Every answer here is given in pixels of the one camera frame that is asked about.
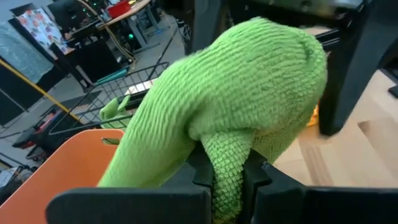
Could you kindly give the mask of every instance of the poster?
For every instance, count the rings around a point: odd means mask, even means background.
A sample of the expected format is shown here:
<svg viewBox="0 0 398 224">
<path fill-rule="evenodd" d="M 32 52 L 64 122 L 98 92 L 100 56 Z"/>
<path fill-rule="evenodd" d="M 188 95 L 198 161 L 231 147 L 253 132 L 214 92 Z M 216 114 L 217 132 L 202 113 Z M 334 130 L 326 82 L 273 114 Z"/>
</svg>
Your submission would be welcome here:
<svg viewBox="0 0 398 224">
<path fill-rule="evenodd" d="M 56 56 L 49 49 L 52 43 L 55 43 L 64 54 L 68 52 L 68 46 L 62 37 L 60 29 L 43 9 L 28 10 L 17 18 L 22 26 L 53 58 L 56 58 Z"/>
</svg>

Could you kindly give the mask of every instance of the metal wire rack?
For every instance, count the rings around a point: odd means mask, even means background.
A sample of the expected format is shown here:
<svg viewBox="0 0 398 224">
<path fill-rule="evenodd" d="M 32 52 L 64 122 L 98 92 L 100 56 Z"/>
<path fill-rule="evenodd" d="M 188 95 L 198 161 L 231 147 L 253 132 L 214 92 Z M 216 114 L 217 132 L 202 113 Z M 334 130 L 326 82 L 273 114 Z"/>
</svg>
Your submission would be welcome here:
<svg viewBox="0 0 398 224">
<path fill-rule="evenodd" d="M 76 133 L 86 129 L 117 128 L 124 129 L 136 109 L 144 99 L 153 82 L 169 66 L 168 62 L 129 72 L 123 76 L 106 77 L 94 85 L 94 87 L 82 97 L 69 113 L 56 123 L 50 130 L 50 135 L 60 135 L 66 140 Z M 118 99 L 118 103 L 126 96 L 130 96 L 122 114 L 115 111 L 115 118 L 104 120 L 100 111 L 109 102 Z M 73 113 L 79 120 L 70 116 Z"/>
</svg>

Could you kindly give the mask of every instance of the green cloth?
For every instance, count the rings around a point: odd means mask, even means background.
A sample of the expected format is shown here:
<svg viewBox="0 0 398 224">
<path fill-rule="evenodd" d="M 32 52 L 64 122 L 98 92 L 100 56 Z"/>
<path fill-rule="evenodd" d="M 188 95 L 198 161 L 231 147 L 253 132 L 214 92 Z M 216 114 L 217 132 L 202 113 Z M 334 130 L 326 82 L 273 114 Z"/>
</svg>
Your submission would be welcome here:
<svg viewBox="0 0 398 224">
<path fill-rule="evenodd" d="M 102 121 L 110 121 L 110 122 L 101 124 L 101 127 L 109 129 L 116 128 L 116 129 L 125 130 L 126 127 L 129 125 L 130 118 L 119 119 L 116 121 L 111 121 L 111 120 L 131 115 L 126 110 L 126 106 L 128 105 L 129 102 L 130 102 L 130 95 L 127 95 L 124 97 L 122 102 L 120 102 L 120 104 L 118 98 L 114 98 L 107 105 L 105 105 L 99 111 L 99 118 Z"/>
<path fill-rule="evenodd" d="M 326 83 L 314 36 L 262 18 L 173 63 L 132 117 L 100 187 L 158 187 L 201 141 L 214 167 L 215 223 L 241 209 L 250 148 L 274 162 L 310 120 Z"/>
</svg>

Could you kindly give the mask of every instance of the cable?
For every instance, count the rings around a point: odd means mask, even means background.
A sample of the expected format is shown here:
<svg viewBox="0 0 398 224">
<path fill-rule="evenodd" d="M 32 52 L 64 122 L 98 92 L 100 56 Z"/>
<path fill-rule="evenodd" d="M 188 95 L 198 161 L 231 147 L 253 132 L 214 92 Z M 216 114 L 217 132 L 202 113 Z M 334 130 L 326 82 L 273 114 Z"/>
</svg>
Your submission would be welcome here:
<svg viewBox="0 0 398 224">
<path fill-rule="evenodd" d="M 57 105 L 59 108 L 61 108 L 61 110 L 63 110 L 64 112 L 70 114 L 70 116 L 72 116 L 73 118 L 75 118 L 77 121 L 79 121 L 79 118 L 70 113 L 69 109 L 66 108 L 65 106 L 63 106 L 60 102 L 58 102 L 54 97 L 52 97 L 51 95 L 49 95 L 46 91 L 44 91 L 43 89 L 41 89 L 40 87 L 38 87 L 35 83 L 32 83 L 28 78 L 26 78 L 23 74 L 21 74 L 19 71 L 17 71 L 16 69 L 14 69 L 12 66 L 10 66 L 9 64 L 7 64 L 5 61 L 3 61 L 0 58 L 0 64 L 2 66 L 4 66 L 6 69 L 8 69 L 10 72 L 12 72 L 14 75 L 18 76 L 20 79 L 22 79 L 24 82 L 28 83 L 31 87 L 33 87 L 35 90 L 37 90 L 38 92 L 40 92 L 41 94 L 43 94 L 45 97 L 47 97 L 53 104 Z"/>
</svg>

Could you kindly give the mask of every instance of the black metal frame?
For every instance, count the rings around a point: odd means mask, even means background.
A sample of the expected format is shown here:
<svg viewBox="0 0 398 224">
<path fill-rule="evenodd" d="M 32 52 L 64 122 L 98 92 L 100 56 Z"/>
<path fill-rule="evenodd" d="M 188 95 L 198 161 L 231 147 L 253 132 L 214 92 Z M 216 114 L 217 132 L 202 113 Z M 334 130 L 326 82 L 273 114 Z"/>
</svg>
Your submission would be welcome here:
<svg viewBox="0 0 398 224">
<path fill-rule="evenodd" d="M 180 1 L 187 13 L 185 22 L 192 27 L 192 49 L 195 52 L 210 45 L 223 31 L 225 12 L 230 4 L 235 23 L 254 16 L 264 16 L 291 26 L 323 25 L 337 28 L 318 35 L 328 58 L 328 83 L 320 100 L 320 132 L 331 136 L 344 126 L 374 72 L 397 56 L 398 2 L 389 0 L 364 1 L 358 10 L 336 20 L 309 16 L 278 9 L 252 1 L 196 0 L 195 5 Z M 253 6 L 249 14 L 245 5 Z"/>
<path fill-rule="evenodd" d="M 395 98 L 398 99 L 398 58 L 393 59 L 391 63 L 383 69 L 380 69 L 382 73 L 387 75 L 396 85 L 388 89 L 388 92 Z"/>
</svg>

